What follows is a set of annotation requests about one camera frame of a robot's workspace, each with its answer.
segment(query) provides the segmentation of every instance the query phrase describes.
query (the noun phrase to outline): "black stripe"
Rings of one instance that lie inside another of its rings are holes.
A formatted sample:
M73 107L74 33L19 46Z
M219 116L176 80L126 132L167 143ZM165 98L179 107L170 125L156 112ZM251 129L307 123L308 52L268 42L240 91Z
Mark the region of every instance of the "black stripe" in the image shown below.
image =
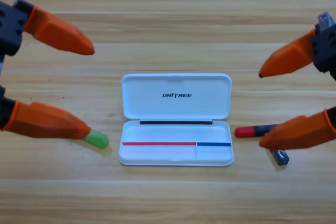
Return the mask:
M140 124L212 124L212 121L140 121Z

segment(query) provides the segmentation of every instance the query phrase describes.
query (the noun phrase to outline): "red cap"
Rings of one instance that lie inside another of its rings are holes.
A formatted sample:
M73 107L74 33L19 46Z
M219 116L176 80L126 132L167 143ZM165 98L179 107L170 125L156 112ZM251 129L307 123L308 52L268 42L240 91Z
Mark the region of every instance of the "red cap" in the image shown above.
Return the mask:
M254 134L253 126L240 127L235 130L236 137L254 137Z

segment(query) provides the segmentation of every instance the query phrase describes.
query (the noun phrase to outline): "wooden table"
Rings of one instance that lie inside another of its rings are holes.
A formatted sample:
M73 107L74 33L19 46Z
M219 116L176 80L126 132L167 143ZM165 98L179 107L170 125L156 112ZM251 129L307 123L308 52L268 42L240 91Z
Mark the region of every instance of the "wooden table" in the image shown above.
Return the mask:
M286 168L258 139L234 136L228 167L123 166L118 150L127 73L228 74L232 132L336 105L335 81L313 66L258 77L320 13L336 15L336 0L27 1L78 26L96 53L61 52L25 35L1 74L7 97L65 108L107 133L111 148L1 133L1 224L335 223L336 142L288 151Z

